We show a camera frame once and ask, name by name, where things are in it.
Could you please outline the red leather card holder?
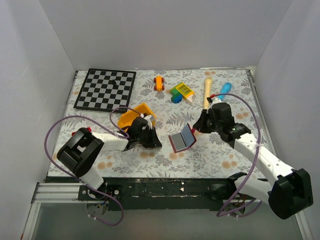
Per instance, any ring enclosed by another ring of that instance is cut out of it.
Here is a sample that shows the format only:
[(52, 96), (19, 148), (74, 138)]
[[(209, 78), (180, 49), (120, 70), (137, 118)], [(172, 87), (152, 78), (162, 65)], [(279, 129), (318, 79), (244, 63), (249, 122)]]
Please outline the red leather card holder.
[(188, 123), (180, 132), (171, 134), (168, 138), (174, 153), (179, 153), (191, 148), (197, 141)]

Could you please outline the yellow plastic bin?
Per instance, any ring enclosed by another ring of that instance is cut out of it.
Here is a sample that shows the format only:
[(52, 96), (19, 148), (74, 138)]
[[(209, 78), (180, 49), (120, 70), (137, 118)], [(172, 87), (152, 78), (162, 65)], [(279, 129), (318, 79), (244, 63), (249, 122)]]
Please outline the yellow plastic bin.
[(136, 106), (133, 110), (128, 110), (126, 113), (122, 114), (117, 122), (117, 125), (120, 128), (130, 126), (137, 117), (140, 117), (140, 114), (154, 115), (155, 119), (157, 118), (147, 104), (143, 102)]

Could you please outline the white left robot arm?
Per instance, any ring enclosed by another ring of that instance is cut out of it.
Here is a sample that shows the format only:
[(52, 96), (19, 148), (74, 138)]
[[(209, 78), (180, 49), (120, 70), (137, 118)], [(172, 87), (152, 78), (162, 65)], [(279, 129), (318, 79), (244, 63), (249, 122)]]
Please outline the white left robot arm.
[(57, 153), (57, 159), (83, 183), (88, 184), (89, 194), (95, 200), (106, 196), (104, 180), (93, 167), (100, 152), (125, 152), (137, 144), (145, 149), (162, 147), (150, 115), (136, 117), (131, 125), (121, 127), (118, 132), (96, 133), (80, 128)]

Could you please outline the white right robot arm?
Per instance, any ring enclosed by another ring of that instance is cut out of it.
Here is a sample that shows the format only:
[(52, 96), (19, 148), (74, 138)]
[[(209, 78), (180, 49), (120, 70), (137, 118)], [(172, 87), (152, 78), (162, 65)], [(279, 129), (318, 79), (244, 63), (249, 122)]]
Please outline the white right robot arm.
[(266, 178), (266, 181), (253, 179), (250, 172), (229, 177), (231, 183), (226, 186), (226, 192), (230, 198), (247, 195), (260, 200), (283, 220), (313, 205), (310, 174), (303, 168), (294, 169), (260, 145), (248, 127), (235, 122), (229, 104), (212, 102), (201, 111), (193, 128), (200, 133), (217, 133)]

